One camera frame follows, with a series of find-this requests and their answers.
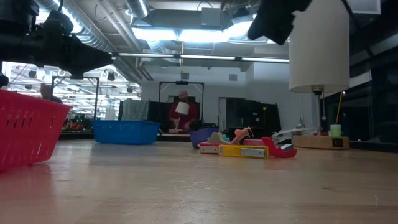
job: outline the blue basket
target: blue basket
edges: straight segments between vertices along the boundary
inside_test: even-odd
[[[152,144],[159,126],[151,121],[93,121],[94,139],[110,144]]]

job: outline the plastic basket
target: plastic basket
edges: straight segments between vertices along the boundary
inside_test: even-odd
[[[50,159],[69,109],[0,90],[0,171]]]
[[[160,123],[151,121],[94,121],[94,138],[99,143],[152,144]]]
[[[199,143],[207,141],[213,132],[218,132],[218,128],[203,128],[198,131],[191,131],[191,142],[194,148],[197,148]]]

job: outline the white lampshade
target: white lampshade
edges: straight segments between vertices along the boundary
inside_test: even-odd
[[[291,91],[325,93],[349,87],[349,15],[339,0],[312,0],[297,14],[289,43]]]
[[[189,104],[188,103],[184,103],[184,102],[179,102],[175,112],[183,114],[183,115],[188,115],[189,112]]]

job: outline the red shirt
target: red shirt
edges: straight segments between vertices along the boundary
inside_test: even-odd
[[[180,113],[175,112],[175,109],[177,108],[178,105],[178,101],[174,102],[172,104],[172,107],[170,108],[169,118],[179,119],[179,117],[181,117],[180,123],[178,124],[178,129],[184,129],[184,125],[186,123],[198,119],[196,105],[194,103],[188,103],[188,104],[189,104],[188,115],[182,115]]]

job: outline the yellow block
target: yellow block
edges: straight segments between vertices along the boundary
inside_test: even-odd
[[[258,158],[268,159],[268,147],[267,146],[237,146],[237,145],[219,145],[218,146],[219,156],[233,156],[242,158]]]

